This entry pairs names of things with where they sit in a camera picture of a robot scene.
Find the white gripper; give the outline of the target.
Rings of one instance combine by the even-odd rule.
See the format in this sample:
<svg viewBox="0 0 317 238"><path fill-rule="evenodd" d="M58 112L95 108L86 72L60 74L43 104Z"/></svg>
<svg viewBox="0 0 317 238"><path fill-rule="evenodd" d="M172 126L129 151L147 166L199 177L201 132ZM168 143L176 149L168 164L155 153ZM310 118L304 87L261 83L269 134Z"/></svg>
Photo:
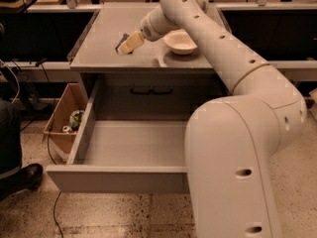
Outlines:
<svg viewBox="0 0 317 238"><path fill-rule="evenodd" d="M144 44L145 39L150 42L155 42L163 38L169 32L178 29L179 27L171 22L163 13L161 6L158 6L142 19L140 23L141 31L135 31L129 35L127 44L132 50L135 50Z"/></svg>

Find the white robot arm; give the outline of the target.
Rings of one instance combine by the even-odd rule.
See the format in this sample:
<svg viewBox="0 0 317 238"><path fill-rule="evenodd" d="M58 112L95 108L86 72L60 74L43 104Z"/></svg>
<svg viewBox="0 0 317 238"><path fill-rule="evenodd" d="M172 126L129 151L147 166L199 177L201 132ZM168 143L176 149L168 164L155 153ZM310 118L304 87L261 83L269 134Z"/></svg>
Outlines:
<svg viewBox="0 0 317 238"><path fill-rule="evenodd" d="M183 29L230 94L198 107L185 163L198 238L282 238L268 159L300 134L306 104L273 65L219 26L207 0L160 0L117 49L125 55Z"/></svg>

